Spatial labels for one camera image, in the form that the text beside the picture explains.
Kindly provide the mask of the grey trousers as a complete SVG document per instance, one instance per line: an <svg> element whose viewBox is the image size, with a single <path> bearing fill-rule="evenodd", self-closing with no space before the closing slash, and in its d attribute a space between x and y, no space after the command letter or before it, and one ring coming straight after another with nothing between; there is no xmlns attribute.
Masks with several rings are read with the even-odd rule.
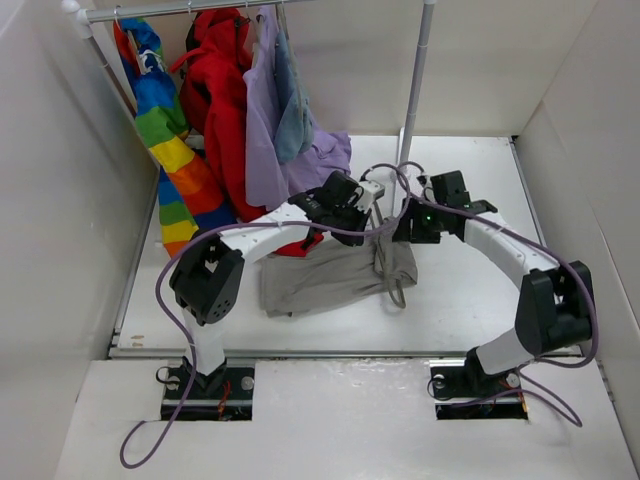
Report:
<svg viewBox="0 0 640 480"><path fill-rule="evenodd" d="M387 293L375 262L377 237L366 238L357 247L324 240L304 257L265 258L259 284L261 309L270 316L306 314ZM418 266L409 243L392 242L394 274L405 290L418 283Z"/></svg>

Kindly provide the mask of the grey hanger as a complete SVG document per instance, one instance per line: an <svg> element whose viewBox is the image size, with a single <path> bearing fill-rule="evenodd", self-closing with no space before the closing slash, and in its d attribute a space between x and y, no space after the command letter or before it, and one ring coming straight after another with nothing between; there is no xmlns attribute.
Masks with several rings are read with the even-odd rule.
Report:
<svg viewBox="0 0 640 480"><path fill-rule="evenodd" d="M375 239L375 262L390 300L399 309L405 309L407 304L402 280L394 274L394 247L389 230L385 230Z"/></svg>

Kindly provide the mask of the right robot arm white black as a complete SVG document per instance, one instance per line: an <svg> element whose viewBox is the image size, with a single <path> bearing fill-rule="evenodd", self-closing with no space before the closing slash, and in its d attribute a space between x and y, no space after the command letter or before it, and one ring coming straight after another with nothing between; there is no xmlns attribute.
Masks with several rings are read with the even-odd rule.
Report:
<svg viewBox="0 0 640 480"><path fill-rule="evenodd" d="M471 199L459 170L421 173L408 186L411 195L402 203L395 239L437 244L444 233L455 236L489 259L519 292L511 329L469 350L460 366L432 368L437 400L515 389L520 368L595 338L591 272L584 263L568 263L515 232L493 204Z"/></svg>

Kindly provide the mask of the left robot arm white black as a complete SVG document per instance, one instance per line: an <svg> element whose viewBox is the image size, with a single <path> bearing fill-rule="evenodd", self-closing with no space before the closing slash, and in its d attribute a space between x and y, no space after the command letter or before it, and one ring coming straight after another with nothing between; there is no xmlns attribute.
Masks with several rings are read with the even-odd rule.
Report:
<svg viewBox="0 0 640 480"><path fill-rule="evenodd" d="M177 262L169 280L191 340L183 361L191 391L209 399L227 380L223 319L234 307L244 267L298 243L308 250L316 234L328 230L341 244L364 243L373 206L385 187L334 172L325 183L293 195L281 206L246 224L194 245Z"/></svg>

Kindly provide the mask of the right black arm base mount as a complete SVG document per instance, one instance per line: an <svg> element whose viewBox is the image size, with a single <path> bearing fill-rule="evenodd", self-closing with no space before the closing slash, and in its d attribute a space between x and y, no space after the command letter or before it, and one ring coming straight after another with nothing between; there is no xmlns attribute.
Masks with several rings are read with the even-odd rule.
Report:
<svg viewBox="0 0 640 480"><path fill-rule="evenodd" d="M514 371L481 378L466 376L463 366L430 368L427 393L435 401L437 420L527 420L528 412Z"/></svg>

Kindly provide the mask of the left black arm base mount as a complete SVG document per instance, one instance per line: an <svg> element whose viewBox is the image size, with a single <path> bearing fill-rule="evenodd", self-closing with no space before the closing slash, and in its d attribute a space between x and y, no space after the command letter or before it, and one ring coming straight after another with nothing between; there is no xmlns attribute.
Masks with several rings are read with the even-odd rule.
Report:
<svg viewBox="0 0 640 480"><path fill-rule="evenodd" d="M179 401L186 391L190 373L183 366L164 366L156 371L156 381L164 387L160 417L168 421L175 411L177 421L251 421L255 367L229 366L213 389L194 382L181 408Z"/></svg>

